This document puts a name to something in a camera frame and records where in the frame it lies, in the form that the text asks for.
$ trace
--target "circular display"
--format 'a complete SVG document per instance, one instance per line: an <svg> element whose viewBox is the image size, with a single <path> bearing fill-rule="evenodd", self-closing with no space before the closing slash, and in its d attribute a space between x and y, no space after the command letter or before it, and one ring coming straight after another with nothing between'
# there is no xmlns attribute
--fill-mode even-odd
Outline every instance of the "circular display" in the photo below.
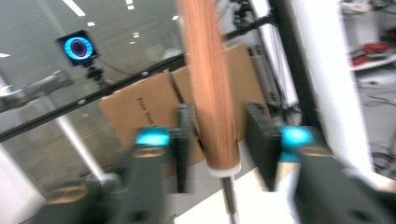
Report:
<svg viewBox="0 0 396 224"><path fill-rule="evenodd" d="M74 60L84 60L92 55L93 47L86 38L73 37L64 43L64 51Z"/></svg>

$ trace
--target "ceiling light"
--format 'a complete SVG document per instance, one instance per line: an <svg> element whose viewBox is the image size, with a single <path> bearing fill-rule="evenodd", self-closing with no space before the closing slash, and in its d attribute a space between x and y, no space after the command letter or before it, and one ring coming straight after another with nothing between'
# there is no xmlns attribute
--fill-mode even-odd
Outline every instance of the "ceiling light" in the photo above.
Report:
<svg viewBox="0 0 396 224"><path fill-rule="evenodd" d="M70 7L74 12L76 12L76 14L80 17L85 16L85 12L83 12L81 10L81 8L79 8L79 6L73 2L73 0L64 0L64 2L67 4L68 7Z"/></svg>
<svg viewBox="0 0 396 224"><path fill-rule="evenodd" d="M9 54L0 53L0 58L6 58L6 57L8 57L8 56L9 56Z"/></svg>

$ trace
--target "glowing blue light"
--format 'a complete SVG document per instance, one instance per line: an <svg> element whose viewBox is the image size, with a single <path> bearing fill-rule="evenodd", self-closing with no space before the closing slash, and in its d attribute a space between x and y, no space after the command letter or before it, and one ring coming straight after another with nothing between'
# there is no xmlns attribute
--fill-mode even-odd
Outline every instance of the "glowing blue light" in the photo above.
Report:
<svg viewBox="0 0 396 224"><path fill-rule="evenodd" d="M280 161L298 162L298 149L315 142L314 136L306 127L279 127L282 132L282 155Z"/></svg>
<svg viewBox="0 0 396 224"><path fill-rule="evenodd" d="M82 52L80 55L78 55L78 53L73 50L74 45L77 43L83 45L83 47L85 48L84 52ZM86 38L73 37L73 38L68 39L64 43L64 51L66 52L67 56L69 56L70 58L72 58L74 60L84 60L84 59L89 58L92 55L93 47L92 47L91 42L89 40L87 40Z"/></svg>
<svg viewBox="0 0 396 224"><path fill-rule="evenodd" d="M169 141L170 136L166 128L145 128L139 131L135 143L151 147L168 147Z"/></svg>

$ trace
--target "cardboard box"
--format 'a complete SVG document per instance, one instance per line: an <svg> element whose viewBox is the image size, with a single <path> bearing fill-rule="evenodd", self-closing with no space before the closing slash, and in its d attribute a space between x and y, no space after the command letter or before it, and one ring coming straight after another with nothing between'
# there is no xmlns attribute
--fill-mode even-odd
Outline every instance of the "cardboard box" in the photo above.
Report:
<svg viewBox="0 0 396 224"><path fill-rule="evenodd" d="M99 106L116 131L121 144L129 149L133 146L138 128L177 127L179 104L168 77L159 74L104 97ZM203 159L203 152L197 141L194 141L190 165Z"/></svg>
<svg viewBox="0 0 396 224"><path fill-rule="evenodd" d="M236 116L235 127L237 129L238 140L242 140L245 138L246 133L246 101L262 105L266 117L271 120L271 116L262 95L259 80L253 63L250 60L246 45L238 44L232 46L225 50L225 54L233 85L233 103ZM183 102L192 103L193 97L188 68L182 67L177 69L172 73L172 78Z"/></svg>

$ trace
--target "wooden rod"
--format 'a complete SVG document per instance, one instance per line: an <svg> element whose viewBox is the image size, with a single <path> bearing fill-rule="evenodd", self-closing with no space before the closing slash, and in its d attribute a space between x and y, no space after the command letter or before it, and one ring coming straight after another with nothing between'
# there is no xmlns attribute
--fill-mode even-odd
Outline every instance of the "wooden rod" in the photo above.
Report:
<svg viewBox="0 0 396 224"><path fill-rule="evenodd" d="M212 0L178 0L191 90L212 175L239 172L233 94Z"/></svg>

